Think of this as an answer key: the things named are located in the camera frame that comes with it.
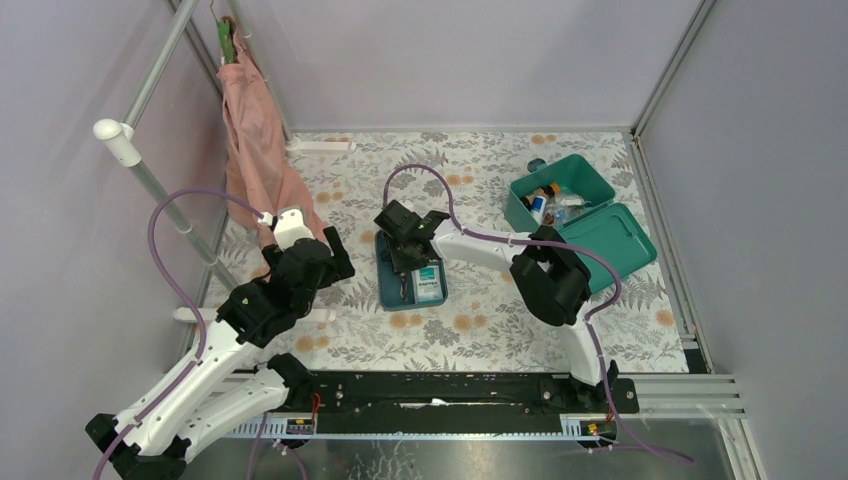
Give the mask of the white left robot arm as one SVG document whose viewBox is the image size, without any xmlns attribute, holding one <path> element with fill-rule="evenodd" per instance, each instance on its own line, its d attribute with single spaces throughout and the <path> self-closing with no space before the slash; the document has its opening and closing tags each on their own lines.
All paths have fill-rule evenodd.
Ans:
<svg viewBox="0 0 848 480">
<path fill-rule="evenodd" d="M 277 226 L 264 249 L 268 279 L 234 288 L 197 349 L 186 354 L 148 393 L 116 415 L 98 414 L 86 432 L 101 451 L 93 478 L 112 466 L 122 479 L 176 479 L 209 444 L 255 415 L 304 407 L 313 374 L 292 354 L 273 356 L 241 386 L 206 404 L 239 364 L 312 311 L 319 290 L 351 278 L 355 269 L 334 227 L 325 240 L 306 228 Z"/>
</svg>

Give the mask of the black handled scissors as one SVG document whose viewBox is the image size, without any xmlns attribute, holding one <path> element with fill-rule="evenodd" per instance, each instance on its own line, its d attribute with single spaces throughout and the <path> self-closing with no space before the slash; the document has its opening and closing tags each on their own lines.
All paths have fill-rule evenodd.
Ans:
<svg viewBox="0 0 848 480">
<path fill-rule="evenodd" d="M 400 272 L 398 274 L 399 298 L 402 304 L 406 304 L 410 301 L 409 275 L 409 272 Z"/>
</svg>

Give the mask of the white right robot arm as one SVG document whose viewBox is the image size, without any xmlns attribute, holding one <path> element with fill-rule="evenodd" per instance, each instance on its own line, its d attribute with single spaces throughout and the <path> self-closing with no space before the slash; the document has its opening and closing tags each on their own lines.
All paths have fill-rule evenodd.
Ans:
<svg viewBox="0 0 848 480">
<path fill-rule="evenodd" d="M 591 325 L 598 308 L 590 305 L 596 263 L 612 265 L 588 250 L 567 243 L 554 229 L 532 233 L 475 231 L 459 226 L 445 212 L 420 216 L 392 200 L 376 216 L 378 284 L 387 311 L 445 303 L 445 261 L 459 260 L 508 274 L 526 309 L 557 327 L 569 357 L 563 376 L 532 374 L 416 374 L 397 386 L 384 386 L 400 404 L 522 406 L 530 413 L 632 414 L 639 410 L 632 382 L 619 376 L 605 357 Z"/>
</svg>

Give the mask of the teal medical gauze packet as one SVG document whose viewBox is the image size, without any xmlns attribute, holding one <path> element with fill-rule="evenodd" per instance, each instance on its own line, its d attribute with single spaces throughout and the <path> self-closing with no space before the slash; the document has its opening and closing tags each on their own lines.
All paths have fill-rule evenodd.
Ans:
<svg viewBox="0 0 848 480">
<path fill-rule="evenodd" d="M 412 272 L 413 298 L 416 304 L 444 299 L 441 267 L 431 264 Z"/>
</svg>

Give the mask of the dark teal divided tray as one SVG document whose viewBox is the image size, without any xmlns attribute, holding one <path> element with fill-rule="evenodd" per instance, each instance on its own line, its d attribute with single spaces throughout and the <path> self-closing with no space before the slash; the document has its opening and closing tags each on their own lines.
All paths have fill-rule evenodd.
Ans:
<svg viewBox="0 0 848 480">
<path fill-rule="evenodd" d="M 375 236 L 375 256 L 377 264 L 377 279 L 380 304 L 384 310 L 397 312 L 402 310 L 418 309 L 425 307 L 436 307 L 444 304 L 448 298 L 448 285 L 445 275 L 444 262 L 442 260 L 432 261 L 428 265 L 438 264 L 441 267 L 444 299 L 438 302 L 416 304 L 413 298 L 412 272 L 409 275 L 410 301 L 402 304 L 399 298 L 398 274 L 392 270 L 387 251 L 387 239 L 382 232 Z"/>
</svg>

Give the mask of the white gauze pad bag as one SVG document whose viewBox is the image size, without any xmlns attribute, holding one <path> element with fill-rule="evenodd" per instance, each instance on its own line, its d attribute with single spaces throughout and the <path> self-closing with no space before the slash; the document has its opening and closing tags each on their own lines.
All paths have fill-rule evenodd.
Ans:
<svg viewBox="0 0 848 480">
<path fill-rule="evenodd" d="M 562 193 L 556 197 L 556 204 L 564 209 L 580 209 L 590 204 L 589 200 L 573 193 Z"/>
</svg>

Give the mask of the brown orange-cap syrup bottle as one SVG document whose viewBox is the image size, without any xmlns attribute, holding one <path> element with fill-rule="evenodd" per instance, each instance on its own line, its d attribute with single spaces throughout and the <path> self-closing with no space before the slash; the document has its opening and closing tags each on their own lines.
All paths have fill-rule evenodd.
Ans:
<svg viewBox="0 0 848 480">
<path fill-rule="evenodd" d="M 557 194 L 561 192 L 561 188 L 556 183 L 551 183 L 549 185 L 544 185 L 534 189 L 529 194 L 526 194 L 520 198 L 521 203 L 525 206 L 527 210 L 531 210 L 533 208 L 533 202 L 536 197 L 543 196 L 547 200 L 554 198 Z"/>
</svg>

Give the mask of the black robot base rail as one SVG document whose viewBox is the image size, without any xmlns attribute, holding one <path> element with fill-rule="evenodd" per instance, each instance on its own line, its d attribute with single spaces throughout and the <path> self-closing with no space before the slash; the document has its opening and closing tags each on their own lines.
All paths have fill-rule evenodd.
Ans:
<svg viewBox="0 0 848 480">
<path fill-rule="evenodd" d="M 585 386 L 567 374 L 323 371 L 274 413 L 302 414 L 320 434 L 547 434 L 563 415 L 636 414 L 635 385 Z"/>
</svg>

